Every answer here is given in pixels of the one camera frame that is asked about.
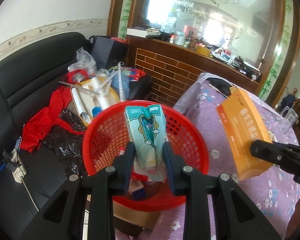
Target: cartoon character print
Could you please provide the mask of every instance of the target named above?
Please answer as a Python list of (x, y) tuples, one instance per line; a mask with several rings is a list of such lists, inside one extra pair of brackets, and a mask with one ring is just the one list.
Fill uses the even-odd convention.
[(144, 114), (139, 117), (139, 132), (143, 134), (145, 138), (145, 144), (147, 145), (154, 145), (154, 138), (159, 133), (159, 124), (155, 120), (153, 114), (149, 118), (147, 118)]

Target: white plastic bag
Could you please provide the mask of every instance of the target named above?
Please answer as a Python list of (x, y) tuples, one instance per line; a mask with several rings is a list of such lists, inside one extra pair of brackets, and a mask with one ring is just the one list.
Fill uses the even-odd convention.
[(78, 69), (83, 69), (87, 72), (89, 77), (95, 77), (97, 75), (97, 66), (94, 58), (83, 48), (77, 50), (76, 63), (68, 67), (68, 71), (72, 72)]

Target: red plastic basket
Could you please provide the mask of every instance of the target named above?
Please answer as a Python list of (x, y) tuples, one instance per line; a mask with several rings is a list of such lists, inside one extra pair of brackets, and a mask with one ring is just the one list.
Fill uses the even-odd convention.
[[(124, 119), (126, 106), (149, 106), (150, 101), (126, 101), (102, 111), (89, 125), (83, 139), (83, 160), (89, 175), (112, 164), (119, 155), (119, 148), (130, 141)], [(181, 155), (186, 164), (207, 174), (208, 150), (197, 128), (176, 110), (161, 105), (166, 117), (166, 130), (175, 154)], [(134, 210), (145, 212), (162, 211), (177, 207), (185, 202), (185, 197), (175, 197), (169, 190), (167, 181), (151, 198), (133, 201), (116, 196), (114, 201)]]

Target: pink purple tablecloth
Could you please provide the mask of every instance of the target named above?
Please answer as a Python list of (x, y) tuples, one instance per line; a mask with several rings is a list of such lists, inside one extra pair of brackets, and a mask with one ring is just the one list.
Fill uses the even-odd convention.
[[(278, 126), (278, 115), (258, 99), (250, 94), (251, 99), (263, 117), (265, 125), (278, 142), (298, 145), (294, 131), (284, 135)], [(288, 222), (295, 210), (295, 204), (300, 198), (300, 185), (293, 181), (293, 176), (273, 166), (262, 175), (245, 181), (239, 181), (232, 152), (227, 141), (221, 121), (218, 117), (216, 106), (222, 103), (225, 97), (209, 86), (209, 81), (196, 82), (181, 97), (175, 109), (185, 113), (193, 122), (209, 150), (208, 174), (218, 176), (221, 173), (229, 174), (234, 181), (244, 190), (250, 199), (261, 210), (265, 217), (284, 239)], [(183, 236), (185, 205), (163, 211), (152, 232), (143, 231), (140, 240), (181, 240)], [(214, 218), (211, 218), (211, 239), (215, 240)]]

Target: teal snack package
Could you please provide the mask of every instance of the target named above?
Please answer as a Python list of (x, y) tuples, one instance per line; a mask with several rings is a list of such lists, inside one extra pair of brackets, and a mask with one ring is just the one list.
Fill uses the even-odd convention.
[(130, 141), (136, 148), (134, 172), (164, 182), (167, 175), (162, 150), (167, 134), (161, 106), (127, 106), (124, 116)]

